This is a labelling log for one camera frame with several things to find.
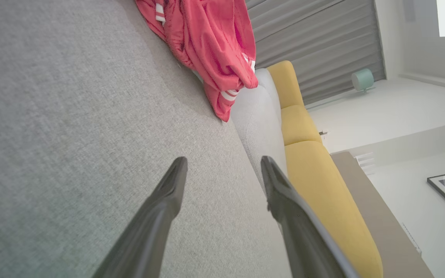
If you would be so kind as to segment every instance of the white stripe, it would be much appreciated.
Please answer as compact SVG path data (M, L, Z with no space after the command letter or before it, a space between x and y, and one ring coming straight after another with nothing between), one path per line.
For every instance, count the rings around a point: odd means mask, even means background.
M161 14L164 14L164 8L159 3L156 3L156 12L160 12Z
M232 96L228 95L228 93L226 93L225 91L222 91L221 95L223 95L223 97L226 100L229 100L230 102L232 102L233 100L236 100L236 97L232 97Z
M236 90L228 90L228 92L232 95L238 95L238 93L240 93L240 92L237 92Z
M161 21L162 23L166 22L166 18L164 18L162 16L158 16L158 15L156 15L156 20Z

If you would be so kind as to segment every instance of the white wall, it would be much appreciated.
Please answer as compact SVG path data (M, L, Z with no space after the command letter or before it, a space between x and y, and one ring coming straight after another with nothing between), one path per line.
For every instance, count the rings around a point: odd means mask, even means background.
M386 79L390 80L397 78L404 67L401 3L399 0L374 0L374 2L382 42Z
M402 137L349 149L353 156L373 153L377 167L445 153L445 125Z
M369 176L394 216L422 250L435 278L445 278L445 199L427 178L445 174L445 153L376 169Z
M330 153L445 125L445 88L408 79L382 80L357 95L309 111L318 130L328 130Z
M437 0L406 2L413 2L416 20L406 22L404 15L400 20L404 71L445 78L445 37L439 37Z

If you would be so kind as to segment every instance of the sofa armrest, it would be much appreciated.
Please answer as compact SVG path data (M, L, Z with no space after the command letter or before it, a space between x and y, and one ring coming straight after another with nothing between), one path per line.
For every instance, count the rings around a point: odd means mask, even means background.
M304 106L295 69L290 61L279 62L268 67L267 70L270 72L272 80L276 85L281 109L292 105Z

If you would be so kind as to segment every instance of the mint green lamp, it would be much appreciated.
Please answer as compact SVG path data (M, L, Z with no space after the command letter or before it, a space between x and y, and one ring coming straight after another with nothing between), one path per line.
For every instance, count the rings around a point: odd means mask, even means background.
M374 88L374 76L369 69L362 69L351 74L351 81L358 92L366 93Z

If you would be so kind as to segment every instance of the sofa cushion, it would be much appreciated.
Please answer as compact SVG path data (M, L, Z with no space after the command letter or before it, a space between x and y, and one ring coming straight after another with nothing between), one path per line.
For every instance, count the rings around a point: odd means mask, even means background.
M272 80L272 76L267 69L258 69L255 71L255 75L258 79L258 84L265 88L265 91L269 94L274 112L276 113L279 125L281 125L281 104L279 104L279 95L277 95L276 86Z
M381 278L382 261L375 242L325 147L316 141L303 141L285 149L289 181L298 194L359 274Z
M301 141L317 141L322 143L314 121L307 109L302 105L292 105L281 109L282 134L284 145Z
M267 70L270 72L276 86L281 108L292 105L304 106L295 69L290 61L281 61L268 67Z
M261 85L253 89L243 88L231 112L236 131L262 188L262 156L271 156L283 173L288 173L281 128L273 112L272 100L265 91Z
M0 278L91 277L169 165L160 277L290 277L232 123L132 0L0 1Z

